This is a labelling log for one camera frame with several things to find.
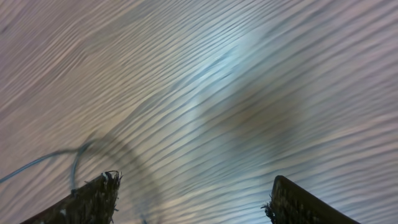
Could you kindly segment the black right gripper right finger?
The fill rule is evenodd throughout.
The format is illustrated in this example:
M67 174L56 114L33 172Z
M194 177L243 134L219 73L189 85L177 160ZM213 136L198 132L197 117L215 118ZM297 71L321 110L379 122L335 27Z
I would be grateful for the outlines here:
M359 224L283 175L275 177L270 198L262 208L272 224Z

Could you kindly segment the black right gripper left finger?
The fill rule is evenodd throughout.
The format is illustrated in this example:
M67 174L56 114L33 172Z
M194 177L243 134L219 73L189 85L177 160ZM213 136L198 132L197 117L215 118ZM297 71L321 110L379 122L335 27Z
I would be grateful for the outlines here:
M118 171L103 172L21 224L110 224L120 184Z

